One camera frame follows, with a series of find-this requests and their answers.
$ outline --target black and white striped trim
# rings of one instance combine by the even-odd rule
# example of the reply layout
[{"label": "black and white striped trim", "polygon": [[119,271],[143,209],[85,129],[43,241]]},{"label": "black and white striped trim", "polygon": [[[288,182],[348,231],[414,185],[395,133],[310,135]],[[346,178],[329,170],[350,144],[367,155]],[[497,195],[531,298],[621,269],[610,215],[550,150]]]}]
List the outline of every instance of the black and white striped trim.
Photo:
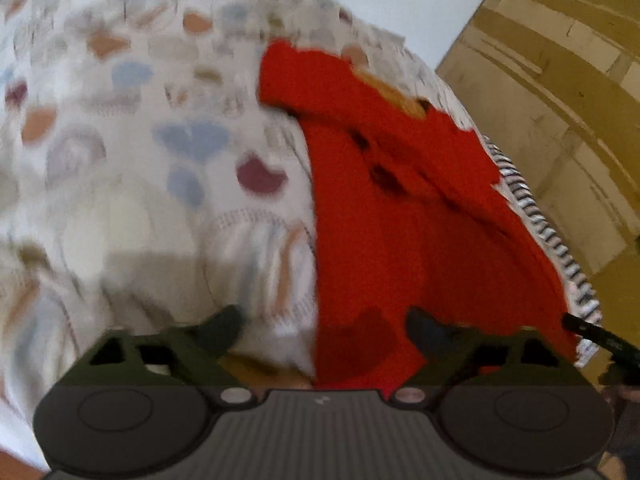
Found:
[{"label": "black and white striped trim", "polygon": [[[518,168],[516,168],[511,159],[504,155],[494,143],[486,136],[483,137],[492,159],[500,169],[500,174],[517,200],[518,205],[529,217],[538,236],[540,236],[558,256],[564,274],[578,288],[579,294],[576,299],[578,306],[577,315],[586,321],[600,325],[602,322],[600,301],[596,298],[595,291],[591,288],[591,284],[582,272],[580,265],[573,259],[569,248],[562,243],[556,231],[549,225],[544,215],[540,212],[536,204],[536,199],[533,197],[527,181],[520,174]],[[587,339],[581,339],[578,343],[578,360],[575,365],[578,368],[582,368],[597,351],[598,346],[596,344]]]}]

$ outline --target red garment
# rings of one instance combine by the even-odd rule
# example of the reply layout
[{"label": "red garment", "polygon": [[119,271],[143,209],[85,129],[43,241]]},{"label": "red garment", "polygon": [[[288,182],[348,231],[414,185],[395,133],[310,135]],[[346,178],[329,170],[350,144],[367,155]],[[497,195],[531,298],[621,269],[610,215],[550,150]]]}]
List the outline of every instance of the red garment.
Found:
[{"label": "red garment", "polygon": [[348,61],[283,41],[264,54],[259,97],[293,113],[308,145],[319,387],[390,394],[415,373],[412,304],[487,333],[535,326],[575,358],[558,273],[492,187],[500,174],[475,132],[434,108],[413,119]]}]

